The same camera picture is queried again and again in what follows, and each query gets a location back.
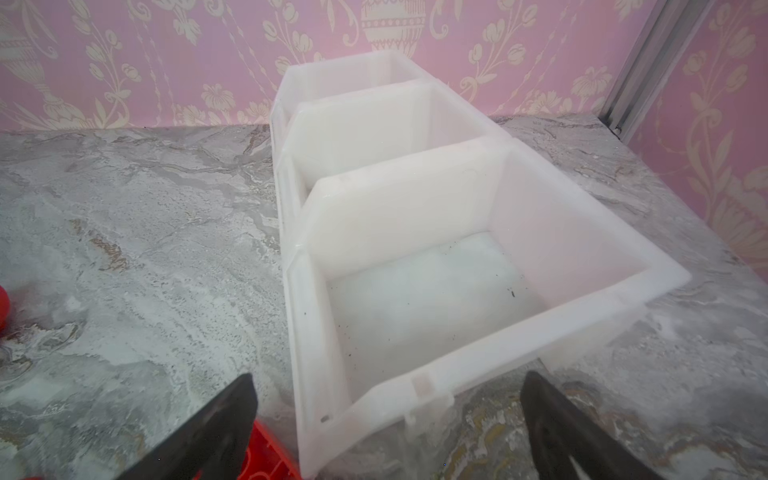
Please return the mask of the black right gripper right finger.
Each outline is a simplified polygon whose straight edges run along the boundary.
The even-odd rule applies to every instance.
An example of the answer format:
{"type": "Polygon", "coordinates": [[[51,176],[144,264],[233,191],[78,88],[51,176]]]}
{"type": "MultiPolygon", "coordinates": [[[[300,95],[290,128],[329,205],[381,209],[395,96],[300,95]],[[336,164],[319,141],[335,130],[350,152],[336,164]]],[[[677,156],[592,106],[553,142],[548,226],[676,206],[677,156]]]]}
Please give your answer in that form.
{"type": "Polygon", "coordinates": [[[531,457],[541,479],[658,479],[536,371],[520,394],[531,457]]]}

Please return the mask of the red curved lego brick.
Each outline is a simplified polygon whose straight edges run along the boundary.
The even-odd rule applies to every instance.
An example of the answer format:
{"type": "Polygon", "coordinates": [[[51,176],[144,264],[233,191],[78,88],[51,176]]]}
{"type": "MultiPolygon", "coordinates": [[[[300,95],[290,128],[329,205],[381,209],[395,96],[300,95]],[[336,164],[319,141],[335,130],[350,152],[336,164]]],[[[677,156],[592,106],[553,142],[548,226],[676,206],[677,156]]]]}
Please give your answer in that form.
{"type": "Polygon", "coordinates": [[[301,474],[280,441],[259,420],[253,428],[238,480],[299,480],[301,474]]]}

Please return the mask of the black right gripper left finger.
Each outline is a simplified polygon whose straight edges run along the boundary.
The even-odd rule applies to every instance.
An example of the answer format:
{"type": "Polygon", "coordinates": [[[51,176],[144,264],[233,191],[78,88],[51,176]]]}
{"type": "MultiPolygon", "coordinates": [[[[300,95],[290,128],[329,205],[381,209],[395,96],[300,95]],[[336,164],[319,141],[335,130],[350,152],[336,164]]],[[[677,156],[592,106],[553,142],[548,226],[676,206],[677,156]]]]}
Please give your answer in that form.
{"type": "Polygon", "coordinates": [[[238,478],[257,409],[253,378],[242,374],[118,479],[238,478]]]}

